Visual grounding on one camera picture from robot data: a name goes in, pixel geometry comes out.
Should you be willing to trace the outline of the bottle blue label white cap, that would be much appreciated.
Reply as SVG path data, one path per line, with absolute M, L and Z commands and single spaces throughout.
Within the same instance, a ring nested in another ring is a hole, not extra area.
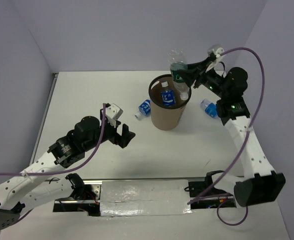
M 138 107 L 137 112 L 134 114 L 137 120 L 141 120 L 142 118 L 146 118 L 151 114 L 151 102 L 149 99 L 146 99 L 143 103 L 141 103 Z

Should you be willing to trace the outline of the blue capped sports drink bottle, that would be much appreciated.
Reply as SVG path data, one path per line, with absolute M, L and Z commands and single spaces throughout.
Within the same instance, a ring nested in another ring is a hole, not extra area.
M 174 106 L 176 104 L 174 90 L 169 86 L 167 81 L 161 83 L 161 100 L 162 104 L 167 107 Z

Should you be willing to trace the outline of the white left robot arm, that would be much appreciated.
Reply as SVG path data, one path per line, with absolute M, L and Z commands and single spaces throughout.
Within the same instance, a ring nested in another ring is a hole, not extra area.
M 187 177 L 199 172 L 197 137 L 185 114 L 163 131 L 134 112 L 161 79 L 151 71 L 60 72 L 32 164 L 0 184 L 0 230 L 55 199 L 83 200 L 102 181 L 104 218 L 188 216 Z

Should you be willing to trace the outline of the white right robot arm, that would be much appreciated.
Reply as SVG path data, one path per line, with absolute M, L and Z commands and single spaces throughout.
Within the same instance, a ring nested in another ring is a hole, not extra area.
M 283 173 L 277 173 L 269 163 L 253 129 L 254 117 L 246 106 L 243 94 L 248 88 L 248 73 L 240 67 L 233 67 L 225 77 L 214 70 L 212 57 L 188 64 L 183 79 L 193 88 L 203 85 L 219 97 L 217 114 L 228 130 L 241 161 L 243 176 L 229 175 L 231 167 L 217 171 L 204 183 L 204 191 L 190 200 L 193 204 L 206 194 L 215 196 L 225 191 L 234 196 L 239 207 L 248 207 L 273 202 L 286 183 Z

